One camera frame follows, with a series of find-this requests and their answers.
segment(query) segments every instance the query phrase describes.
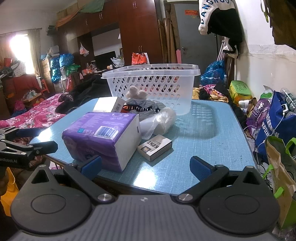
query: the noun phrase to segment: orange bag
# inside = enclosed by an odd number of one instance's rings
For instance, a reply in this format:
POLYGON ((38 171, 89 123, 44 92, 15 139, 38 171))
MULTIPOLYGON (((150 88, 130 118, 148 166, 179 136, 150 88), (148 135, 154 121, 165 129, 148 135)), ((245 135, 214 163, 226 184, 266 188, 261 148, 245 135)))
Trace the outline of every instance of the orange bag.
POLYGON ((3 196, 1 196, 1 203, 3 205, 4 212, 5 212, 6 216, 11 217, 10 206, 11 206, 12 201, 14 200, 15 196, 18 194, 19 190, 18 190, 18 187, 15 183, 15 177, 12 174, 9 167, 7 168, 7 172, 8 172, 8 176, 9 176, 9 181, 8 181, 6 193, 3 196))

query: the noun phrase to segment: door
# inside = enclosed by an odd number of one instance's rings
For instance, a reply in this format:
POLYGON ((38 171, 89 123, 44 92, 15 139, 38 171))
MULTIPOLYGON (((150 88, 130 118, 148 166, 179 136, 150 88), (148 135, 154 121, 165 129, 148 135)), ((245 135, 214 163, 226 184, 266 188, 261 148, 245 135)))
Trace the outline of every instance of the door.
MULTIPOLYGON (((201 35, 198 4, 174 4, 177 16, 181 58, 183 64, 197 64, 201 75, 208 65, 217 60, 217 43, 213 33, 201 35)), ((196 76, 194 86, 198 87, 200 76, 196 76)))

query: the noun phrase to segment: blue gripper pad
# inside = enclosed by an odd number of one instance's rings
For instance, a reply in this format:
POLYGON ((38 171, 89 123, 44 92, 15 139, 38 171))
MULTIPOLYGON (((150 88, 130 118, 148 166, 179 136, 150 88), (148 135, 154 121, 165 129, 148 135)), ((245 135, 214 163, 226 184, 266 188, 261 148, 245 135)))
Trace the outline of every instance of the blue gripper pad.
POLYGON ((216 168, 209 163, 205 162, 198 156, 193 156, 190 159, 190 171, 201 182, 209 175, 211 175, 216 168))
POLYGON ((93 180, 102 169, 102 158, 97 156, 81 168, 81 174, 89 180, 93 180))

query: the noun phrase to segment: purple tissue package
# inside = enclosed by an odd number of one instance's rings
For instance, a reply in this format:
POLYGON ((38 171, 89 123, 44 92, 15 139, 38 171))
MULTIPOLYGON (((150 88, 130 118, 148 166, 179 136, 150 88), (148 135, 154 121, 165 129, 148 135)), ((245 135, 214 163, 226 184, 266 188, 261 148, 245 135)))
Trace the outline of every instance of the purple tissue package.
POLYGON ((63 131, 70 155, 86 161, 102 158, 102 168, 122 172, 141 141, 139 115, 89 112, 63 131))

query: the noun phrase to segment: stuffed toy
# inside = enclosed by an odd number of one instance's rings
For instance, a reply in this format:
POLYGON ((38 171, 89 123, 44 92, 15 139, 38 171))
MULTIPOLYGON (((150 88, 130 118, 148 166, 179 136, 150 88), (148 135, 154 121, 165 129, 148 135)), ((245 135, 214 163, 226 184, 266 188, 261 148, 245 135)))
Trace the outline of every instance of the stuffed toy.
POLYGON ((128 89, 128 92, 126 93, 126 98, 132 98, 132 99, 147 99, 147 93, 144 90, 138 90, 138 88, 134 85, 131 85, 128 89))

